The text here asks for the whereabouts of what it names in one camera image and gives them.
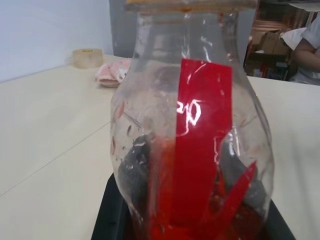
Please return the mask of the clear plastic bottle red label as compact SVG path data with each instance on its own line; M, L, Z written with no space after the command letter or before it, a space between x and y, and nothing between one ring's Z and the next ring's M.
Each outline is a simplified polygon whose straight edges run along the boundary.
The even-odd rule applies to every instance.
M137 36L111 100L110 153L136 240L257 240L271 133L237 48L241 1L132 1Z

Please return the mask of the cardboard boxes in background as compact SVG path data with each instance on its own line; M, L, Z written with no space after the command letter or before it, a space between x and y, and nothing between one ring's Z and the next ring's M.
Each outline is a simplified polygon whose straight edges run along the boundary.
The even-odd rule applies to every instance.
M267 32L281 34L296 26L297 10L290 5L263 4L255 13L249 35L243 68L248 76L285 80L288 73L287 55L265 54L260 50L260 42Z

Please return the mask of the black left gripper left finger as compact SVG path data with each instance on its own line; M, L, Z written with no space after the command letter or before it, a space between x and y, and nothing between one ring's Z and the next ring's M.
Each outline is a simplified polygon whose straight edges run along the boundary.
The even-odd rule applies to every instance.
M133 206L143 215L147 210L150 158L148 140L148 135L136 138L118 169L120 183ZM91 240L146 240L143 232L137 232L138 227L139 222L131 216L112 174L104 190Z

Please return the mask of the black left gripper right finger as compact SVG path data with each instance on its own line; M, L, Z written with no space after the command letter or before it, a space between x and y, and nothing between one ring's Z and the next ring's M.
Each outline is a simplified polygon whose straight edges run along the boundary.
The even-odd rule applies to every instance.
M221 170L225 189L230 192L247 167L229 143L221 146ZM280 214L263 177L255 170L243 202L232 219L236 240L296 240Z

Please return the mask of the pink knitted cloth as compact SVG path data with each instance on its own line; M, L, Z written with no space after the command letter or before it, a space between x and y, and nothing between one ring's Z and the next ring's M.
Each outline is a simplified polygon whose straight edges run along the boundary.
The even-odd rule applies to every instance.
M130 65L130 59L103 64L95 74L95 81L102 87L117 88L126 77Z

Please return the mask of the person in white shirt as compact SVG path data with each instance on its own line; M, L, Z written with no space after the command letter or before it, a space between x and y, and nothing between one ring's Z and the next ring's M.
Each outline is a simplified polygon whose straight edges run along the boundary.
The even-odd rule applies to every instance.
M297 63L294 51L302 39L307 40L315 49L315 55L320 57L320 14L308 27L297 28L280 35L291 50L292 61L297 64L297 72L290 78L291 82L320 86L320 72L315 72Z

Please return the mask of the brown packing tape roll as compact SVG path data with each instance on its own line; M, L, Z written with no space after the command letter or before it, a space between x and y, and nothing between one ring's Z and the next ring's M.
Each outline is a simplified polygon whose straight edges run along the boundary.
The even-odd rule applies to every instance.
M72 64L78 69L99 68L104 64L103 51L98 48L82 48L72 52Z

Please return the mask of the brown cardboard box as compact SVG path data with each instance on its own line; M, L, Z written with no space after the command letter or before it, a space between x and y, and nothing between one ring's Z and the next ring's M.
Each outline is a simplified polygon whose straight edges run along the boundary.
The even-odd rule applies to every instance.
M278 32L266 32L261 38L259 48L264 54L269 55L286 56L289 51Z

